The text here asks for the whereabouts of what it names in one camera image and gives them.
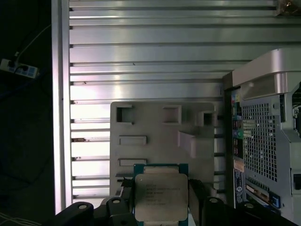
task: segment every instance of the cable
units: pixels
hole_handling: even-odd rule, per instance
[[[50,160],[52,160],[52,155],[49,156],[49,157],[46,159],[46,161],[45,161],[44,164],[43,164],[42,169],[39,171],[39,173],[38,173],[37,176],[34,178],[34,180],[31,181],[31,182],[29,182],[29,184],[27,184],[27,185],[25,185],[25,186],[22,186],[22,187],[10,188],[10,189],[6,189],[6,190],[0,189],[0,192],[14,192],[14,191],[20,191],[20,190],[23,190],[23,189],[28,188],[29,186],[33,185],[33,184],[40,178],[40,176],[42,175],[42,173],[45,171],[46,166],[48,165],[48,163],[50,162]]]
[[[21,65],[21,66],[18,66],[15,70],[14,70],[14,74],[18,71],[18,69],[22,69],[23,71],[27,71],[28,70],[28,66],[26,65]]]
[[[6,99],[8,97],[11,97],[13,96],[14,94],[18,93],[19,91],[23,90],[24,88],[32,85],[33,83],[35,83],[35,81],[39,80],[40,78],[42,78],[43,76],[46,76],[47,74],[49,73],[43,73],[43,74],[40,74],[38,75],[36,78],[34,79],[31,79],[30,81],[28,81],[27,83],[15,88],[14,90],[11,90],[11,91],[8,91],[8,92],[5,92],[5,93],[2,93],[0,94],[0,101],[2,101],[3,99]]]
[[[15,55],[12,57],[12,60],[9,62],[9,66],[10,67],[15,67],[15,62],[17,60],[19,52],[22,50],[22,47],[23,47],[24,43],[39,28],[39,25],[40,25],[40,13],[41,13],[40,12],[41,11],[41,0],[37,0],[37,4],[38,4],[38,9],[37,9],[37,12],[38,12],[37,13],[37,24],[35,25],[35,27],[30,32],[27,33],[27,35],[25,35],[25,37],[21,41],[20,45],[16,49]]]
[[[51,24],[45,27],[19,54],[17,54],[17,59],[16,59],[17,63],[19,62],[21,55],[28,49],[28,47],[31,46],[34,43],[34,41],[49,27],[51,27]]]
[[[0,212],[0,217],[5,219],[5,221],[3,221],[0,225],[3,225],[5,222],[8,222],[8,221],[12,221],[12,222],[15,222],[16,224],[25,225],[25,226],[40,226],[41,225],[40,223],[37,223],[32,220],[27,220],[27,219],[23,219],[23,218],[12,218],[11,216],[6,215],[1,212]]]

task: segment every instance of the dark background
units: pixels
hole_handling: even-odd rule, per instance
[[[51,0],[1,0],[0,21],[0,59],[11,59],[30,31],[25,46],[51,23]],[[43,223],[54,215],[51,28],[19,62],[41,76],[32,81],[0,71],[0,212]]]

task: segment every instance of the screw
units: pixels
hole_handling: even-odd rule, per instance
[[[246,203],[245,207],[247,207],[249,209],[253,209],[254,208],[254,206],[252,204],[250,204],[250,203]]]
[[[80,206],[79,206],[79,209],[80,209],[80,210],[83,210],[83,209],[85,209],[85,208],[87,208],[86,205],[80,205]]]
[[[215,198],[209,199],[209,201],[213,202],[213,203],[217,203],[218,202],[217,199],[215,199]]]

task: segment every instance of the rectangular slot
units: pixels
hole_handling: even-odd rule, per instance
[[[135,164],[146,164],[146,159],[118,159],[119,166],[134,166]]]
[[[212,113],[204,113],[204,125],[210,126],[213,123],[213,114]]]
[[[119,145],[146,145],[146,136],[119,136]]]
[[[181,125],[182,123],[182,106],[168,105],[163,107],[163,124]]]
[[[116,108],[116,122],[126,124],[134,123],[134,111],[132,105],[122,105]]]
[[[215,113],[212,111],[198,112],[196,115],[196,126],[213,126],[215,125]],[[237,127],[237,122],[233,122],[233,127]]]

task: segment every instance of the aluminum slotted panel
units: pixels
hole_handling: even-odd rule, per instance
[[[272,0],[52,0],[56,212],[106,194],[107,184],[84,181],[108,179],[111,102],[208,101],[222,115],[223,75],[300,45],[301,20],[275,9]]]
[[[275,117],[269,104],[247,105],[243,110],[245,167],[277,182]]]

